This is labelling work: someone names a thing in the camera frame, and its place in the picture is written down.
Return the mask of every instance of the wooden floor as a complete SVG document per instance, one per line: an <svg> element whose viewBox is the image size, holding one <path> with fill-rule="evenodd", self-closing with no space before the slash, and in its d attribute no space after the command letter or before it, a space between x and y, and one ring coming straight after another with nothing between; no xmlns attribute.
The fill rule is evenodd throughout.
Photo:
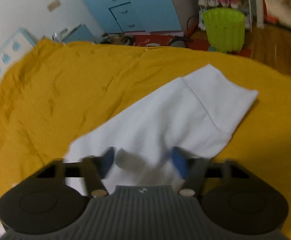
<svg viewBox="0 0 291 240"><path fill-rule="evenodd" d="M205 32L197 32L192 38L206 39ZM291 32L274 25L264 29L247 31L245 45L252 50L251 58L277 71L291 75Z"/></svg>

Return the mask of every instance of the green plastic basket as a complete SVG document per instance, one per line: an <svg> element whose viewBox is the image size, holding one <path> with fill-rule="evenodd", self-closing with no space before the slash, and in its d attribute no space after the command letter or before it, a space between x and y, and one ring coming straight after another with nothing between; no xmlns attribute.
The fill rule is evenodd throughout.
<svg viewBox="0 0 291 240"><path fill-rule="evenodd" d="M245 17L236 9L216 8L203 13L207 38L219 52L240 51L244 44Z"/></svg>

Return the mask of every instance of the bed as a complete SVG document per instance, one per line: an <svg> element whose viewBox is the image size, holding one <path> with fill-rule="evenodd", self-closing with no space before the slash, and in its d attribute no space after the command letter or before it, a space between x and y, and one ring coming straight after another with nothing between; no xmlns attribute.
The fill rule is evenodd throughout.
<svg viewBox="0 0 291 240"><path fill-rule="evenodd" d="M183 48L56 44L43 39L0 85L0 196L70 143L179 76L212 64L259 96L226 148L289 203L291 239L291 77L253 60Z"/></svg>

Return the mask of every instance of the blue nightstand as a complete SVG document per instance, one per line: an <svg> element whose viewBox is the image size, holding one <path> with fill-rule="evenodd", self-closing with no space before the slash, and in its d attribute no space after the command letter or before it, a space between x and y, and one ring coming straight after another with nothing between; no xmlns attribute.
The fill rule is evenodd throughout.
<svg viewBox="0 0 291 240"><path fill-rule="evenodd" d="M74 30L69 36L63 39L64 43L71 41L96 41L96 38L92 35L90 30L83 24L76 30Z"/></svg>

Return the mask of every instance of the white panel with blue drawings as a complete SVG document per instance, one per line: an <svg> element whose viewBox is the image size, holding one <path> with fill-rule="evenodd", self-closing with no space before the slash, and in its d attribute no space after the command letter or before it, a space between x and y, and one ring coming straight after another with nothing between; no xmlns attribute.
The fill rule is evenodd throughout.
<svg viewBox="0 0 291 240"><path fill-rule="evenodd" d="M0 81L4 73L23 55L33 49L35 42L25 29L19 28L0 49Z"/></svg>

